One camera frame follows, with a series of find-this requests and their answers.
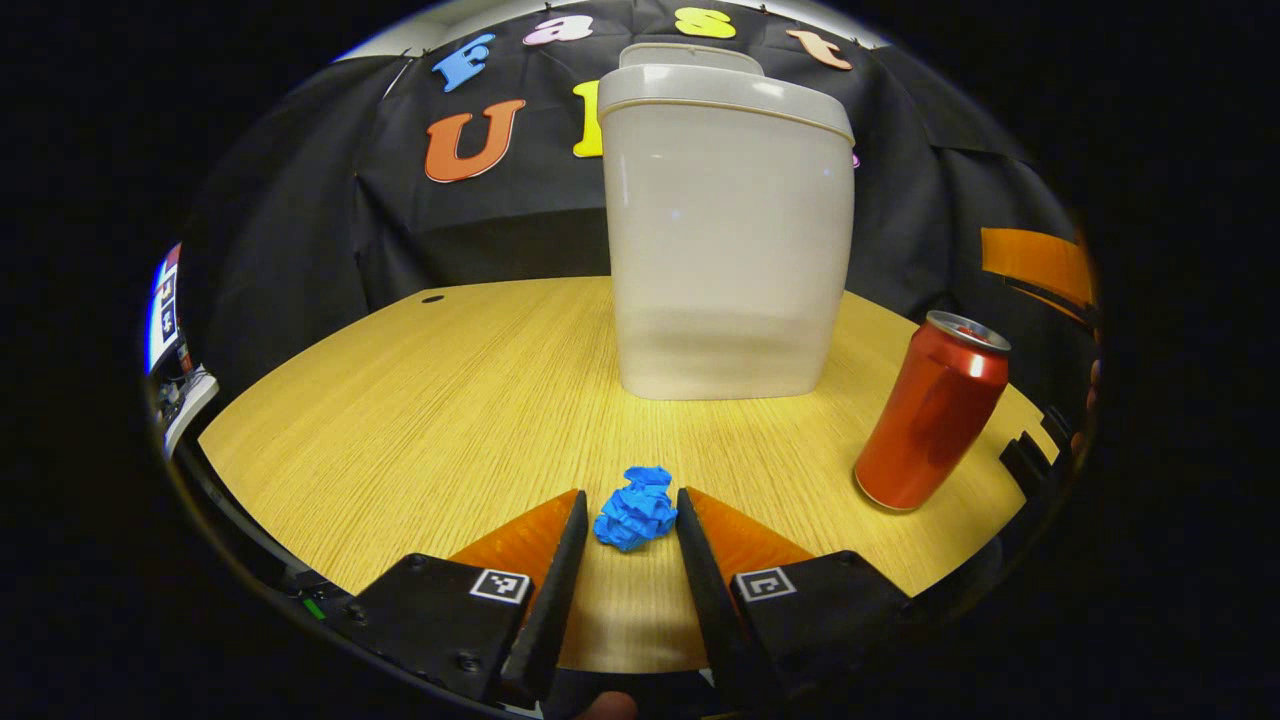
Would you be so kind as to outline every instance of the white plastic container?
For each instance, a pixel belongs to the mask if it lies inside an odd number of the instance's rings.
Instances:
[[[849,269],[845,108],[739,53],[641,44],[600,79],[599,122],[622,387],[810,392]]]

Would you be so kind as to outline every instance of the round table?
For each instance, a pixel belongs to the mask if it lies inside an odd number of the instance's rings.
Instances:
[[[571,488],[594,518],[627,468],[662,465],[672,500],[694,486],[815,555],[854,550],[914,596],[1021,506],[998,461],[1010,439],[1027,430],[1057,454],[1010,386],[923,507],[863,496],[851,468],[914,329],[846,292],[814,392],[649,401],[618,383],[609,278],[431,290],[276,368],[200,445],[268,532],[353,594],[404,553],[448,557]],[[675,532],[628,553],[588,537],[559,665],[707,666]]]

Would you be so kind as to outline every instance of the green light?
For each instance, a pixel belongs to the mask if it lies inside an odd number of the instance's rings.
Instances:
[[[311,614],[316,616],[316,620],[324,620],[324,610],[320,610],[320,606],[316,605],[316,601],[308,597],[302,601],[302,605],[307,606],[307,610],[310,610]]]

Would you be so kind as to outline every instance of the finger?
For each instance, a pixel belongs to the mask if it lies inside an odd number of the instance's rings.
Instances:
[[[640,715],[636,701],[627,693],[607,691],[575,720],[635,720]]]

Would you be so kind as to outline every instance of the monitor screen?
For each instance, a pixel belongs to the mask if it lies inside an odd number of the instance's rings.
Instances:
[[[178,342],[177,297],[178,252],[182,243],[173,246],[164,261],[156,268],[155,283],[151,287],[151,316],[147,320],[147,373],[170,347]]]

